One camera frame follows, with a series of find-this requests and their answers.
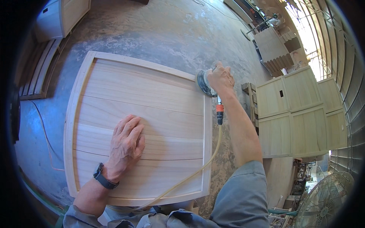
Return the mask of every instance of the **gray shirt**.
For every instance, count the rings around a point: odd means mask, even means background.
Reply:
[[[172,211],[168,216],[146,211],[137,215],[118,214],[113,219],[108,228],[269,227],[264,167],[251,161],[237,169],[218,193],[209,219],[184,209]],[[84,214],[71,205],[65,214],[64,227],[106,226],[96,216]]]

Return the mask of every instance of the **fan grille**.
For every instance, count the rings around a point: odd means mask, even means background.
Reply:
[[[352,190],[354,179],[336,172],[321,180],[299,208],[295,227],[326,227]]]

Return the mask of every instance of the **black watch strap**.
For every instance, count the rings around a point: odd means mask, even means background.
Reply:
[[[103,185],[106,189],[114,189],[119,185],[118,183],[112,183],[110,181],[108,181],[102,174],[101,172],[99,174],[97,174],[96,176],[94,176],[94,178],[99,181],[99,183],[101,185]]]

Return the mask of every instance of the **hand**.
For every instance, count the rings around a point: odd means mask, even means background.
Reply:
[[[231,67],[223,67],[221,62],[217,62],[214,71],[207,71],[208,82],[210,86],[218,93],[221,98],[226,94],[233,93],[234,79],[231,75]]]
[[[143,124],[139,116],[129,115],[114,128],[109,160],[104,164],[102,175],[112,183],[121,180],[141,158],[145,148]]]

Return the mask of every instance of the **wristwatch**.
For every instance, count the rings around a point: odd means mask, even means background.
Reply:
[[[97,165],[97,167],[95,168],[95,171],[94,171],[94,174],[93,174],[93,176],[94,176],[94,178],[97,180],[97,181],[99,181],[99,183],[101,184],[101,185],[103,185],[104,186],[104,188],[106,188],[106,189],[114,189],[114,188],[116,188],[118,185],[119,185],[119,182],[118,183],[112,183],[112,182],[110,182],[110,181],[108,181],[102,174],[101,174],[101,172],[102,172],[102,170],[103,170],[103,167],[104,167],[104,164],[103,163],[99,163],[98,165]]]

